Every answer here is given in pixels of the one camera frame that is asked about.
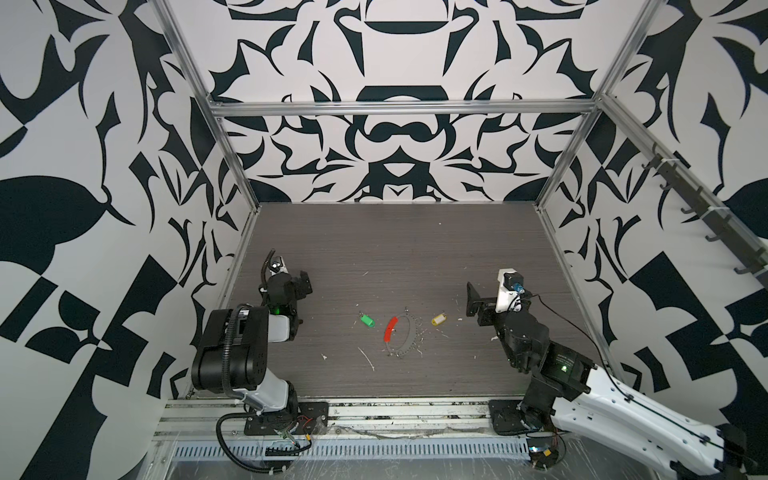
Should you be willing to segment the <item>yellow key tag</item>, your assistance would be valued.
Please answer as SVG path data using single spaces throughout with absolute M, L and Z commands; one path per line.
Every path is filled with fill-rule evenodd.
M 431 324 L 433 326 L 439 326 L 443 324 L 447 320 L 447 316 L 445 313 L 441 313 L 431 319 Z

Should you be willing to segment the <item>green key tag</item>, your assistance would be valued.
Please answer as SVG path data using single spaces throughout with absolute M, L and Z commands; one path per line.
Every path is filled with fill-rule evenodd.
M 369 327 L 369 328 L 374 328 L 374 327 L 375 327 L 375 325 L 376 325 L 376 322 L 375 322 L 375 320 L 374 320 L 372 317 L 370 317 L 369 315 L 366 315 L 366 314 L 361 314 L 361 315 L 360 315 L 360 321 L 361 321 L 361 322 L 362 322 L 364 325 L 366 325 L 367 327 Z

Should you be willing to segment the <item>red key tag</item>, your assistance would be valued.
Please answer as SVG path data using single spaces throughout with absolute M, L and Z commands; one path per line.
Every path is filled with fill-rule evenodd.
M 386 329 L 385 329 L 385 332 L 384 332 L 384 336 L 383 336 L 383 341 L 385 343 L 390 343 L 391 342 L 392 334 L 393 334 L 393 332 L 395 330 L 395 327 L 397 326 L 398 322 L 399 322 L 399 318 L 397 316 L 393 316 L 389 320 L 389 322 L 387 323 L 387 326 L 386 326 Z

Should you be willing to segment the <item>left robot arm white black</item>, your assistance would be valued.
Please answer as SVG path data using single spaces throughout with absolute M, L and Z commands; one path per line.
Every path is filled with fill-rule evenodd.
M 312 446 L 310 436 L 303 444 L 293 438 L 300 425 L 294 385 L 268 368 L 268 345 L 295 339 L 303 323 L 298 302 L 312 292 L 308 273 L 291 274 L 284 258 L 272 249 L 260 269 L 261 303 L 213 311 L 197 347 L 191 373 L 193 388 L 222 394 L 243 407 L 217 419 L 214 434 L 225 457 L 249 473 L 278 475 L 291 463 L 250 463 L 239 457 L 225 440 L 223 426 L 229 421 L 242 420 L 248 427 L 254 426 L 258 435 L 276 433 L 290 442 L 289 450 L 266 448 L 266 457 L 297 457 Z

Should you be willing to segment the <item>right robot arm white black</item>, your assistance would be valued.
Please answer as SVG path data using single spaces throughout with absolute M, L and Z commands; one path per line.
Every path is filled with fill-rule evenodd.
M 466 314 L 490 326 L 510 366 L 530 377 L 520 400 L 492 400 L 500 436 L 570 432 L 609 447 L 665 479 L 745 479 L 755 461 L 747 437 L 671 410 L 616 379 L 587 356 L 550 338 L 530 312 L 532 294 L 505 272 L 494 297 L 466 286 Z

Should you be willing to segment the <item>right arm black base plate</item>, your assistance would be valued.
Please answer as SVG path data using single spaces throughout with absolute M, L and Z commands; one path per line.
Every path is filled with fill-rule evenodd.
M 541 425 L 530 421 L 520 408 L 521 400 L 492 399 L 488 402 L 493 431 L 500 436 L 536 433 Z

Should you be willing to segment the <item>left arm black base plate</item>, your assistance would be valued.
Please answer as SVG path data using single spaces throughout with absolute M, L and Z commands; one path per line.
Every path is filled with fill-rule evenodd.
M 285 409 L 260 415 L 248 416 L 244 434 L 246 436 L 276 435 L 278 431 L 290 433 L 312 433 L 324 427 L 329 414 L 329 403 L 324 401 L 301 401 L 289 404 Z

